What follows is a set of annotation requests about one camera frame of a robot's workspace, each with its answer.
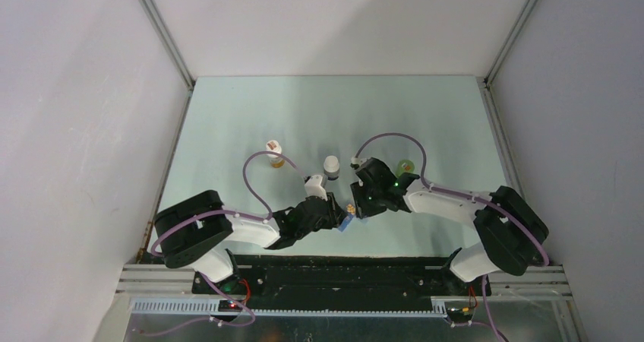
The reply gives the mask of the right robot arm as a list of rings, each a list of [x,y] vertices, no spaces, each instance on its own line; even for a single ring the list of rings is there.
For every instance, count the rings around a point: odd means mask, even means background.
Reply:
[[[358,178],[351,184],[357,217],[386,211],[430,214],[476,231],[479,241],[457,249],[443,266],[441,283],[450,294],[460,295],[472,281],[496,271],[521,276],[533,261],[545,260],[542,245],[549,229],[513,188],[457,191],[414,173],[396,176],[373,157],[353,158],[351,167]]]

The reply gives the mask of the blue pill organizer box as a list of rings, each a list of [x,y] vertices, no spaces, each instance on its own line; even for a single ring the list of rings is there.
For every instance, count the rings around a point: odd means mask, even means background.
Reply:
[[[353,204],[348,204],[346,206],[346,216],[341,222],[341,224],[339,225],[338,230],[340,232],[344,232],[351,223],[355,223],[355,222],[365,224],[368,222],[368,218],[365,218],[365,219],[360,218],[358,216],[358,209]]]

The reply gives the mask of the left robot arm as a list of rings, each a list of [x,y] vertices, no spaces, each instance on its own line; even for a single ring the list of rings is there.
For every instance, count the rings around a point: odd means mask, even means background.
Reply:
[[[218,192],[207,190],[160,211],[153,219],[157,234],[150,254],[161,257],[167,268],[192,268],[221,293],[240,284],[234,255],[221,242],[242,242],[262,249],[280,250],[319,230],[341,226],[346,211],[332,193],[308,196],[294,207],[259,215],[229,210]]]

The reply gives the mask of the white pill bottle blue label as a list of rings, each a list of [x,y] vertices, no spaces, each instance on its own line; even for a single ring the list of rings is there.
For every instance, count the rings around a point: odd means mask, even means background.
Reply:
[[[329,155],[324,159],[323,163],[324,173],[330,181],[339,178],[340,164],[336,156]]]

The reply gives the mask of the white bottle orange label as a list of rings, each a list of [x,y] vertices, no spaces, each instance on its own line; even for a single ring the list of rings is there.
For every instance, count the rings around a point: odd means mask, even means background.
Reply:
[[[283,149],[277,140],[269,140],[266,145],[267,156],[269,157],[270,165],[273,168],[280,168],[284,165],[285,160],[281,157]]]

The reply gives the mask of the green pill bottle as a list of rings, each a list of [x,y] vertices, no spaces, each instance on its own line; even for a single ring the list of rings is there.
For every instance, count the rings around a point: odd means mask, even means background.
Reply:
[[[415,164],[411,160],[400,160],[397,164],[395,175],[399,178],[403,173],[413,173],[414,170]]]

